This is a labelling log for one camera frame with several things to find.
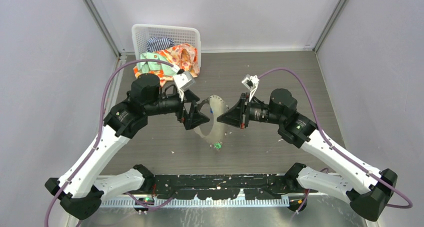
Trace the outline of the perforated metal plate holder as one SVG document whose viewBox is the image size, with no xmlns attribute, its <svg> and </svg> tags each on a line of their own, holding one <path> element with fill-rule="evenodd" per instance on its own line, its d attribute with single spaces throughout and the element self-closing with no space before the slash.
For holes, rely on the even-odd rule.
<svg viewBox="0 0 424 227">
<path fill-rule="evenodd" d="M 227 103 L 218 95 L 210 95 L 198 104 L 199 111 L 204 105 L 209 105 L 209 109 L 213 110 L 213 125 L 208 134 L 204 134 L 200 126 L 194 128 L 194 132 L 205 140 L 211 148 L 214 148 L 215 143 L 221 143 L 227 135 L 228 126 L 217 121 L 217 117 L 229 110 Z"/>
</svg>

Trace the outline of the green key tag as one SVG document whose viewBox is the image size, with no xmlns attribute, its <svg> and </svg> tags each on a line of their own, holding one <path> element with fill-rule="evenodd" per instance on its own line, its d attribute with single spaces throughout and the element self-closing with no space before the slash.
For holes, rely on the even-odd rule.
<svg viewBox="0 0 424 227">
<path fill-rule="evenodd" d="M 215 150 L 220 150 L 222 148 L 222 144 L 220 142 L 217 142 L 213 145 Z"/>
</svg>

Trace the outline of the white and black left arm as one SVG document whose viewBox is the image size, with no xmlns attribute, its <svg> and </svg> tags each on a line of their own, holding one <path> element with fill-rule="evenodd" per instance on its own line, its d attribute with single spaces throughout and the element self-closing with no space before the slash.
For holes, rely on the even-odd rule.
<svg viewBox="0 0 424 227">
<path fill-rule="evenodd" d="M 46 189 L 68 214 L 82 221 L 108 199 L 131 191 L 148 194 L 153 189 L 155 176 L 141 164 L 98 180 L 112 157 L 148 124 L 150 116 L 175 114 L 186 130 L 209 121 L 198 110 L 199 97 L 190 90 L 194 77 L 185 71 L 173 80 L 172 93 L 167 94 L 157 75 L 140 75 L 132 82 L 126 99 L 110 109 L 100 123 L 99 133 L 77 162 L 61 177 L 47 180 Z"/>
</svg>

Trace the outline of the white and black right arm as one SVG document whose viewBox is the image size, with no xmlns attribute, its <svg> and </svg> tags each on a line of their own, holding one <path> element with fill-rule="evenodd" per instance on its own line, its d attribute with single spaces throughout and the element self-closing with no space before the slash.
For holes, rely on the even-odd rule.
<svg viewBox="0 0 424 227">
<path fill-rule="evenodd" d="M 362 218 L 377 221 L 393 196 L 391 188 L 396 185 L 397 174 L 355 157 L 299 113 L 297 104 L 284 88 L 273 90 L 268 104 L 243 93 L 217 121 L 241 129 L 250 121 L 278 125 L 277 133 L 285 142 L 312 154 L 336 172 L 325 174 L 296 162 L 285 173 L 288 190 L 299 192 L 303 188 L 325 193 L 349 204 Z"/>
</svg>

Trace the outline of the mint green cloth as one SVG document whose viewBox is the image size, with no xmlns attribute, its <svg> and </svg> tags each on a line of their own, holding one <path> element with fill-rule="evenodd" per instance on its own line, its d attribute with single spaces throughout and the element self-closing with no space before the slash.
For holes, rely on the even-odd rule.
<svg viewBox="0 0 424 227">
<path fill-rule="evenodd" d="M 134 68 L 134 73 L 138 74 L 155 74 L 159 77 L 172 77 L 176 75 L 180 68 L 176 64 L 168 62 L 162 55 L 154 52 L 144 52 L 140 54 L 140 59 L 157 60 L 138 62 Z"/>
</svg>

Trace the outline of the orange floral cloth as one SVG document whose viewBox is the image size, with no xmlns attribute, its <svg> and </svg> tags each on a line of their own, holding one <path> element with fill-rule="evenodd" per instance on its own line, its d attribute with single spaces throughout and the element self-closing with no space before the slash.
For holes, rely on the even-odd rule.
<svg viewBox="0 0 424 227">
<path fill-rule="evenodd" d="M 198 51 L 194 46 L 188 43 L 179 44 L 153 53 L 160 54 L 171 64 L 175 64 L 180 69 L 190 72 L 194 78 L 198 77 L 200 74 L 200 68 L 198 66 Z M 142 75 L 140 73 L 135 73 L 135 66 L 133 67 L 133 72 L 136 78 Z M 159 79 L 160 86 L 163 87 L 167 82 L 173 81 L 173 76 L 159 77 Z"/>
</svg>

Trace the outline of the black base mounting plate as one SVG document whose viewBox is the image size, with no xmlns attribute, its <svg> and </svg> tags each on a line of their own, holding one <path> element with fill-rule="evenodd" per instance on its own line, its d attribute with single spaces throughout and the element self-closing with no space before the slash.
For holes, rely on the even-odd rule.
<svg viewBox="0 0 424 227">
<path fill-rule="evenodd" d="M 247 200 L 274 200 L 282 195 L 305 193 L 293 179 L 278 174 L 158 174 L 138 190 L 161 199 L 234 200 L 244 193 Z"/>
</svg>

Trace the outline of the blue striped cloth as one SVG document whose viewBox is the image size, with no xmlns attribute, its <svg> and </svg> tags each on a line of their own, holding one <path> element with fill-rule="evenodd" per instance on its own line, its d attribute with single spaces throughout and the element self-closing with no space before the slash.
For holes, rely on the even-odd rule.
<svg viewBox="0 0 424 227">
<path fill-rule="evenodd" d="M 146 50 L 147 52 L 157 52 L 173 47 L 175 42 L 169 37 L 150 37 L 147 40 Z"/>
</svg>

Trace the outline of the white plastic laundry basket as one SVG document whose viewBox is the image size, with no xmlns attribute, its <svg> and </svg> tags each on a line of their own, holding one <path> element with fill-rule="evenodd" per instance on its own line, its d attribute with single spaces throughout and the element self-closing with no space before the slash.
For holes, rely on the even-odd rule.
<svg viewBox="0 0 424 227">
<path fill-rule="evenodd" d="M 172 39 L 176 45 L 190 44 L 195 47 L 197 49 L 198 67 L 201 67 L 201 35 L 196 28 L 157 24 L 134 24 L 131 28 L 131 37 L 137 60 L 140 59 L 142 53 L 147 52 L 147 42 L 151 37 L 167 37 Z"/>
</svg>

